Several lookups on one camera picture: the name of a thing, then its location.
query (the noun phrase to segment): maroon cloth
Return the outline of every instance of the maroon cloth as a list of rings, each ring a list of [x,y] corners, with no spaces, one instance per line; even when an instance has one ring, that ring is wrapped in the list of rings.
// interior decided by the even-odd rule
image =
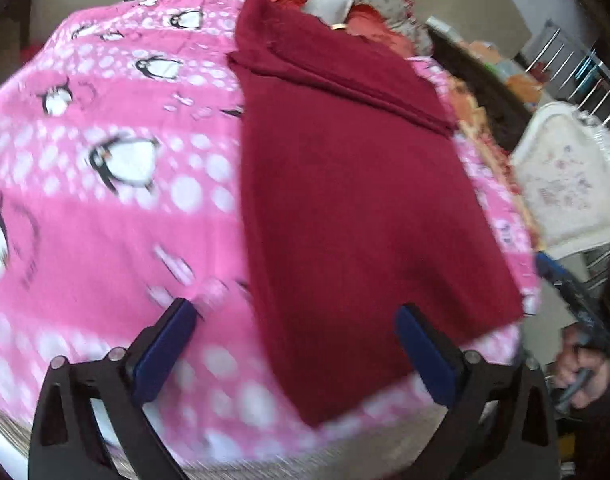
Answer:
[[[428,82],[386,46],[267,0],[246,1],[236,40],[253,305],[307,424],[410,373],[403,302],[458,344],[521,317]]]

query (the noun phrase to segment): screw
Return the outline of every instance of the screw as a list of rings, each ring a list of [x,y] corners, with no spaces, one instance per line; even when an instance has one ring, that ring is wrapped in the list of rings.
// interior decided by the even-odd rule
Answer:
[[[482,357],[476,350],[467,350],[465,352],[465,360],[471,365],[480,363],[481,359]]]
[[[50,366],[53,370],[58,370],[67,362],[67,358],[62,355],[57,355],[51,360]]]
[[[536,359],[534,359],[533,357],[528,357],[525,360],[525,364],[527,365],[528,368],[530,368],[530,370],[538,370],[541,367],[539,362]]]
[[[109,351],[109,354],[107,354],[107,358],[109,359],[109,361],[120,361],[123,357],[125,357],[125,354],[127,354],[127,350],[125,348],[122,348],[120,346],[117,346],[116,348],[112,348]]]

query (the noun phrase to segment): human hand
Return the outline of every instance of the human hand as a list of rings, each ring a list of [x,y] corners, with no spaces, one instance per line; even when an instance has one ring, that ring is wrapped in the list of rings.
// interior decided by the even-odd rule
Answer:
[[[563,348],[556,359],[556,376],[554,385],[567,388],[575,383],[576,373],[581,368],[588,368],[594,376],[571,399],[575,408],[585,408],[601,397],[610,385],[610,359],[597,350],[575,348],[579,341],[579,330],[576,325],[562,331]]]

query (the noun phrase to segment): pink blanket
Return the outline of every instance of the pink blanket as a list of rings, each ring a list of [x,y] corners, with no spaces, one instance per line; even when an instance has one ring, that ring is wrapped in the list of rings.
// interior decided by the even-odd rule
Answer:
[[[29,424],[48,363],[128,346],[175,296],[211,308],[153,426],[186,462],[294,455],[429,402],[416,376],[312,431],[278,389],[245,289],[243,96],[227,69],[244,0],[77,12],[0,88],[0,408]],[[529,302],[528,238],[463,137],[457,150]],[[515,326],[472,344],[508,361]]]

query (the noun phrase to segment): dark sleeve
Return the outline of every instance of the dark sleeve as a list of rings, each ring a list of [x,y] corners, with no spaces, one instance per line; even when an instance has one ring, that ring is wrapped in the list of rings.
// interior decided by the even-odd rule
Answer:
[[[576,478],[610,480],[610,392],[584,410],[575,439]]]

